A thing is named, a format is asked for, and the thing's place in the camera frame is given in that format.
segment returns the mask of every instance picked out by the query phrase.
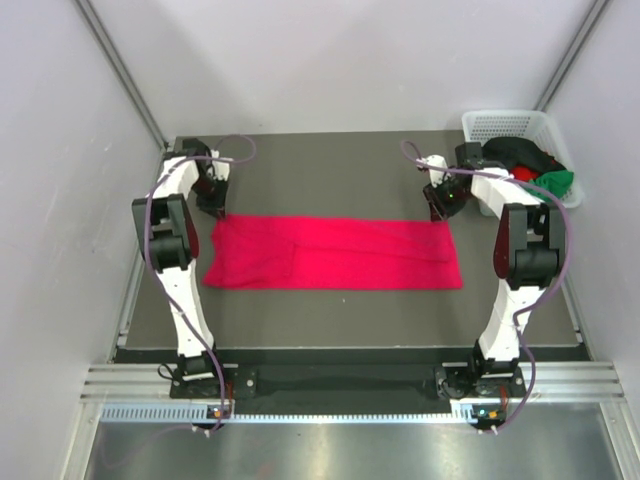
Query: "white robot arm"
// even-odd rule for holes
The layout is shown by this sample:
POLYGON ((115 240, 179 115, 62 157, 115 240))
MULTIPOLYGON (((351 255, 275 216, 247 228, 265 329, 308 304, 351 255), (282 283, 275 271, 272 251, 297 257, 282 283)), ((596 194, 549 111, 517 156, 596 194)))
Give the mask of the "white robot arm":
POLYGON ((509 172, 482 159, 479 143, 456 148, 458 168, 470 174, 445 174, 429 170, 446 167, 442 157, 419 160, 420 170, 429 170, 431 184, 424 188, 433 221, 459 212, 470 197, 483 202, 500 219, 494 251, 498 293, 489 323, 473 349, 464 381, 477 385, 511 381, 518 373, 520 342, 529 312, 514 314, 542 296, 564 262, 564 225, 553 204, 541 202, 519 185, 504 181, 509 172))
MULTIPOLYGON (((493 173, 500 177, 509 177, 509 172, 501 168, 486 168, 483 172, 493 173)), ((540 200, 526 192, 518 185, 507 183, 497 178, 474 176, 471 182, 471 194, 482 201, 500 218, 506 204, 540 205, 540 200)), ((506 279, 498 281, 498 294, 493 304, 493 311, 487 328, 478 341, 484 358, 493 358, 496 362, 511 362, 520 356, 520 342, 513 323, 513 314, 518 310, 533 305, 544 293, 546 287, 521 286, 513 289, 506 279)), ((520 331, 524 332, 530 312, 518 317, 520 331)))
MULTIPOLYGON (((210 356, 196 334, 211 349, 215 348, 215 340, 205 321, 198 293, 196 259, 199 243, 186 199, 193 189, 201 210, 216 218, 224 217, 229 165, 215 161, 203 165, 194 160, 180 164, 187 156, 218 156, 218 152, 212 152, 195 139, 183 142, 183 148, 186 150, 175 154, 177 156, 165 159, 159 178, 167 178, 153 194, 149 253, 158 280, 183 309, 195 331, 194 334, 182 314, 171 305, 178 337, 177 375, 187 382, 214 377, 210 356)), ((132 204, 143 255, 146 202, 146 198, 139 198, 132 204)))

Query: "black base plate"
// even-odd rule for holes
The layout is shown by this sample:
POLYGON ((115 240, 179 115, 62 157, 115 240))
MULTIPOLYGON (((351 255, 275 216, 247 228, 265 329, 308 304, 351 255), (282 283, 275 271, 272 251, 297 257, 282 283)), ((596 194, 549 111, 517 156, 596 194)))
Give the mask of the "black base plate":
POLYGON ((171 383, 169 396, 175 399, 220 398, 220 383, 217 378, 191 380, 184 383, 171 383))
POLYGON ((509 398, 522 398, 526 392, 522 370, 516 369, 511 378, 480 380, 475 385, 467 380, 467 367, 436 367, 435 378, 438 396, 448 400, 462 398, 500 399, 500 387, 505 387, 509 398))
MULTIPOLYGON (((532 347, 541 362, 589 361, 584 344, 532 347)), ((400 414, 447 413, 448 399, 437 388, 436 367, 456 362, 464 368, 468 347, 360 349, 218 349, 233 383, 237 413, 260 414, 400 414)), ((118 348, 115 363, 176 363, 176 351, 118 348)), ((219 398, 216 380, 193 386, 193 394, 172 388, 174 398, 219 398)), ((508 393, 524 395, 523 385, 508 393)), ((484 398, 498 395, 484 395, 484 398)))

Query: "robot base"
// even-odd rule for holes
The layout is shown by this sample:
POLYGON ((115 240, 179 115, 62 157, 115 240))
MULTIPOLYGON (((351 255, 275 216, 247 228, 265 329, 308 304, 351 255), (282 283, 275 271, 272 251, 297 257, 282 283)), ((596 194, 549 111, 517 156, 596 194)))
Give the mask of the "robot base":
POLYGON ((507 420, 507 409, 503 407, 504 393, 507 398, 522 398, 526 392, 520 368, 511 377, 473 379, 468 366, 440 366, 435 369, 438 396, 445 400, 467 400, 473 407, 471 425, 481 431, 492 431, 507 420))

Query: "gray wall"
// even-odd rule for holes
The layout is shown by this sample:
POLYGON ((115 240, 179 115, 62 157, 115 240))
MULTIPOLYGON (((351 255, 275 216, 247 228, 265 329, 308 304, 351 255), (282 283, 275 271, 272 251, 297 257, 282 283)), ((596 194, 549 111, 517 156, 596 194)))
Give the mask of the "gray wall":
POLYGON ((2 2, 0 45, 0 477, 51 479, 158 149, 72 2, 2 2))
POLYGON ((640 423, 640 3, 616 0, 551 106, 587 198, 571 282, 595 353, 615 362, 640 423))
POLYGON ((167 135, 441 130, 531 108, 592 0, 94 0, 167 135))

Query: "red fabric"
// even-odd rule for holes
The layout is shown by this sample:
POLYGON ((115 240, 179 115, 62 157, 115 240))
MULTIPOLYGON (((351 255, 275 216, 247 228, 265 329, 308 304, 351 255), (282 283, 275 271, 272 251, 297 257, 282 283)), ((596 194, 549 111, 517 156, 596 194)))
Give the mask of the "red fabric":
POLYGON ((518 165, 511 170, 513 176, 517 180, 522 180, 523 182, 529 182, 530 180, 535 180, 540 176, 538 172, 534 172, 528 167, 523 167, 522 165, 518 165))
POLYGON ((228 215, 205 285, 235 289, 461 288, 446 223, 228 215))

